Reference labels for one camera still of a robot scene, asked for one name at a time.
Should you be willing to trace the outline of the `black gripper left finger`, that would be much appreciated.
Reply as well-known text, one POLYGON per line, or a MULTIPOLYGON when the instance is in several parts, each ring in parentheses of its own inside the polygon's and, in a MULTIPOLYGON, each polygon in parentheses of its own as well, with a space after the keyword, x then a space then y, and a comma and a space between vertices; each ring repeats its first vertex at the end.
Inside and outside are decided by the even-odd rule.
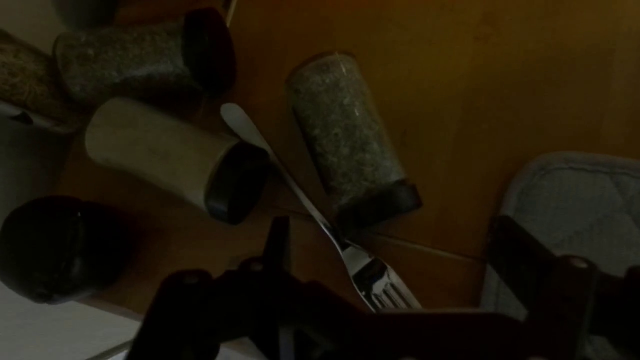
POLYGON ((262 269, 269 272, 290 270, 290 218, 276 217, 262 252, 262 269))

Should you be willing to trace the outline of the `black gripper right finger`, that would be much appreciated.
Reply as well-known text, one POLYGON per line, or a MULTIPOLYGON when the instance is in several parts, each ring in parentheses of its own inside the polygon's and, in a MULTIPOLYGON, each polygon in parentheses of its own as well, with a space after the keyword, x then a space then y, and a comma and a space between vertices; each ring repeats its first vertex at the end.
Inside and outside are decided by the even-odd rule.
POLYGON ((484 306, 504 314, 543 314, 563 294, 559 257, 511 217, 497 217, 488 231, 484 306))

